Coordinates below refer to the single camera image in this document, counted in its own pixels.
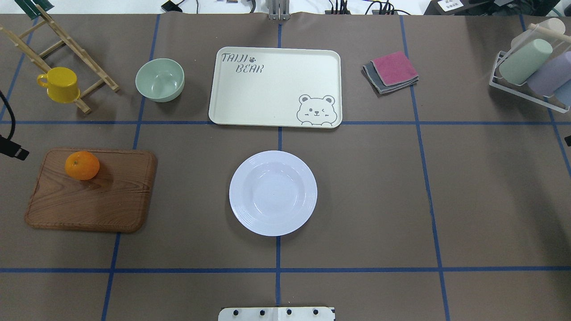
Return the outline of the white round plate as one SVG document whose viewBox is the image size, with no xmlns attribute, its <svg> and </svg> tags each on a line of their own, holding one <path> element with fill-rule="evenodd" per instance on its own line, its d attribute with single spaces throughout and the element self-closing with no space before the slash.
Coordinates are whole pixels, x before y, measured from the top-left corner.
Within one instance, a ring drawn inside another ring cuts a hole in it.
<svg viewBox="0 0 571 321">
<path fill-rule="evenodd" d="M 303 160 L 270 150 L 237 167 L 228 195 L 234 216 L 245 228 L 263 236 L 283 236 L 310 219 L 318 187 Z"/>
</svg>

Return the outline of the orange fruit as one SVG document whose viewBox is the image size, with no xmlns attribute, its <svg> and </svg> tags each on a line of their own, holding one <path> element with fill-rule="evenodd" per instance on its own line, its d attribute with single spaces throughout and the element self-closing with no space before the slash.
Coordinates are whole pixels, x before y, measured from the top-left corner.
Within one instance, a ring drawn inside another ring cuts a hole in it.
<svg viewBox="0 0 571 321">
<path fill-rule="evenodd" d="M 85 181 L 94 178 L 100 170 L 99 159 L 91 152 L 74 152 L 66 159 L 64 170 L 70 177 Z"/>
</svg>

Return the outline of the cream bear tray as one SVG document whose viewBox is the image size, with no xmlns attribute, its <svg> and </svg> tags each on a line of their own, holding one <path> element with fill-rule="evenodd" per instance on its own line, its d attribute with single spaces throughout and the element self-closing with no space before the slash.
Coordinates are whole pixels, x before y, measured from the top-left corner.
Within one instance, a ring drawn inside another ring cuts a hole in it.
<svg viewBox="0 0 571 321">
<path fill-rule="evenodd" d="M 208 116 L 223 125 L 336 128 L 341 102 L 332 50 L 227 46 L 216 55 Z"/>
</svg>

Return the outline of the pink and grey cloths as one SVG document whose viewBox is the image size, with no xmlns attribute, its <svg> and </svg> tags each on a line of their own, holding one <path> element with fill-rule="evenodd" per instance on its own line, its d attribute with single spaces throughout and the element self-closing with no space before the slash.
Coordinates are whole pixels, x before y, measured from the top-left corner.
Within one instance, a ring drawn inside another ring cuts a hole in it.
<svg viewBox="0 0 571 321">
<path fill-rule="evenodd" d="M 403 51 L 375 58 L 363 65 L 362 71 L 380 95 L 414 85 L 419 80 L 418 72 Z"/>
</svg>

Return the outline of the green bowl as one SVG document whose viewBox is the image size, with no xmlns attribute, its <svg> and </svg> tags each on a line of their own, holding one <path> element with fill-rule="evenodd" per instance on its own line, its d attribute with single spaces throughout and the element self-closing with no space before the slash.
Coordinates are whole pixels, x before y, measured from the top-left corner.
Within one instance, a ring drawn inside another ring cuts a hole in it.
<svg viewBox="0 0 571 321">
<path fill-rule="evenodd" d="M 184 89 L 183 67 L 169 58 L 157 58 L 145 63 L 135 75 L 135 87 L 143 97 L 165 103 L 179 97 Z"/>
</svg>

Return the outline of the small black device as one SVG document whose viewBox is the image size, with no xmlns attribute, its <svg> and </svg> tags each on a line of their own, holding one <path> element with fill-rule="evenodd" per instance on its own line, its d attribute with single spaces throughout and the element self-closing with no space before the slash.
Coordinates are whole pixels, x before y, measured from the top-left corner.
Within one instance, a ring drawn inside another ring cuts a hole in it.
<svg viewBox="0 0 571 321">
<path fill-rule="evenodd" d="M 175 3 L 173 2 L 173 0 L 168 0 L 165 3 L 161 4 L 161 9 L 164 12 L 183 12 L 183 10 L 180 8 L 180 4 L 184 2 L 183 0 L 179 3 Z"/>
</svg>

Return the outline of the white cup rack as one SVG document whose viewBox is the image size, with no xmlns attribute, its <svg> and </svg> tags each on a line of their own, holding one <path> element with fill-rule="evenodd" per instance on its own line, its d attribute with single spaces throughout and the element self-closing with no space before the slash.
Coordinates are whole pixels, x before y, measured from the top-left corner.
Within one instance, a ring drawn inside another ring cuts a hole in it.
<svg viewBox="0 0 571 321">
<path fill-rule="evenodd" d="M 489 85 L 551 110 L 570 111 L 570 36 L 560 18 L 529 24 L 494 61 Z"/>
</svg>

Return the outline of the yellow mug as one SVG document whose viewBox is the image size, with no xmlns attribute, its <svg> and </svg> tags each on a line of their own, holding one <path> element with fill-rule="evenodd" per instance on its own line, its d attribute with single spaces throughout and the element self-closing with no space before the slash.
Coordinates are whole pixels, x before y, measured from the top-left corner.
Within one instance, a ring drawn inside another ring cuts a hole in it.
<svg viewBox="0 0 571 321">
<path fill-rule="evenodd" d="M 66 67 L 51 68 L 37 76 L 37 84 L 46 89 L 50 99 L 57 103 L 73 103 L 80 98 L 78 77 Z"/>
</svg>

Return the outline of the green cup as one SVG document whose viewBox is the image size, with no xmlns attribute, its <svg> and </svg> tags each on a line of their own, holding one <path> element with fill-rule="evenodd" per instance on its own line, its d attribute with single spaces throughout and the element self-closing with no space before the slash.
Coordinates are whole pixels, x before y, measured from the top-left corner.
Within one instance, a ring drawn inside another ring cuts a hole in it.
<svg viewBox="0 0 571 321">
<path fill-rule="evenodd" d="M 512 53 L 501 65 L 499 72 L 512 85 L 522 85 L 551 56 L 553 47 L 544 39 L 535 39 Z"/>
</svg>

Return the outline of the purple cup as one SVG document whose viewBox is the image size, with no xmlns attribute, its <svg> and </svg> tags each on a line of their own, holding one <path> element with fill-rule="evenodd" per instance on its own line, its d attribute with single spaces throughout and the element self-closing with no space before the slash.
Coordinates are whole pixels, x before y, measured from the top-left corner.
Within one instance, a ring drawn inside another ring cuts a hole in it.
<svg viewBox="0 0 571 321">
<path fill-rule="evenodd" d="M 571 53 L 562 53 L 535 71 L 526 81 L 539 96 L 549 97 L 571 78 Z"/>
</svg>

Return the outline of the blue cup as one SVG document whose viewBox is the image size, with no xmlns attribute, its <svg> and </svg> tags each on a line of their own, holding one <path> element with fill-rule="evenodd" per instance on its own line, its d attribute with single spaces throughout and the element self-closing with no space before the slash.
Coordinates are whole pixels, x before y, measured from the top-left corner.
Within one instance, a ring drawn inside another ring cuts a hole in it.
<svg viewBox="0 0 571 321">
<path fill-rule="evenodd" d="M 555 90 L 554 96 L 565 106 L 571 105 L 571 80 Z"/>
</svg>

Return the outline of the wooden mug rack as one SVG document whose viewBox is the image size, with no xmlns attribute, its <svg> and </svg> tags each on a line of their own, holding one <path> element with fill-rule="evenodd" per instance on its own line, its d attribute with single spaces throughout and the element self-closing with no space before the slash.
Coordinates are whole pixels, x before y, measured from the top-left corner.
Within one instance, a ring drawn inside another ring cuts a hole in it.
<svg viewBox="0 0 571 321">
<path fill-rule="evenodd" d="M 84 98 L 89 97 L 94 91 L 103 86 L 107 86 L 114 93 L 117 93 L 120 90 L 120 86 L 110 77 L 109 73 L 94 60 L 87 50 L 49 14 L 49 11 L 45 12 L 39 6 L 37 6 L 37 8 L 41 12 L 41 16 L 34 19 L 37 22 L 29 29 L 17 34 L 2 25 L 1 32 L 8 37 L 12 44 L 19 49 L 33 65 L 40 69 L 40 74 L 45 74 L 51 68 L 55 67 L 66 67 L 74 71 L 78 77 L 80 98 L 73 103 L 65 104 L 75 104 L 80 112 L 89 114 L 91 107 L 88 106 Z M 32 48 L 32 45 L 27 42 L 27 38 L 42 27 L 47 27 L 53 31 L 57 37 L 57 41 L 49 47 L 38 51 Z"/>
</svg>

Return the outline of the beige cup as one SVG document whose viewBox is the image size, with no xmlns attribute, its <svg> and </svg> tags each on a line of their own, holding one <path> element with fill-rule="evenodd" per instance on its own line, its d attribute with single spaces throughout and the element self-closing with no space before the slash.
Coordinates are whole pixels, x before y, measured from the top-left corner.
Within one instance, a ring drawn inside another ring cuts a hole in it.
<svg viewBox="0 0 571 321">
<path fill-rule="evenodd" d="M 543 27 L 547 30 L 555 31 L 559 34 L 564 34 L 566 31 L 566 26 L 562 20 L 558 18 L 550 18 L 546 21 L 543 21 L 537 24 L 540 27 Z M 550 37 L 549 35 L 545 35 L 540 31 L 533 31 L 531 28 L 527 28 L 526 31 L 522 32 L 518 36 L 516 36 L 511 41 L 511 49 L 517 49 L 522 47 L 522 45 L 526 45 L 527 43 L 535 40 L 535 39 L 543 39 L 548 43 L 552 43 L 555 41 L 555 38 Z"/>
</svg>

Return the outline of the aluminium frame post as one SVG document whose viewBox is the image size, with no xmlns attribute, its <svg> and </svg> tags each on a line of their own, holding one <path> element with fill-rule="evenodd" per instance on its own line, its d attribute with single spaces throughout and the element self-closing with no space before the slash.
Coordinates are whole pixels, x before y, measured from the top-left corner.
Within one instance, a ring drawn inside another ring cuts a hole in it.
<svg viewBox="0 0 571 321">
<path fill-rule="evenodd" d="M 287 21 L 291 17 L 289 0 L 266 0 L 266 6 L 270 21 Z"/>
</svg>

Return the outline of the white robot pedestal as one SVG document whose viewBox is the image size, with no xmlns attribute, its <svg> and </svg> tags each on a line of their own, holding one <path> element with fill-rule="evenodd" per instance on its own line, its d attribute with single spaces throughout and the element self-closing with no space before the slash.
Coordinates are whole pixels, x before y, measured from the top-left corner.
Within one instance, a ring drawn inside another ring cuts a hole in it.
<svg viewBox="0 0 571 321">
<path fill-rule="evenodd" d="M 335 321 L 333 307 L 233 307 L 218 314 L 219 321 Z"/>
</svg>

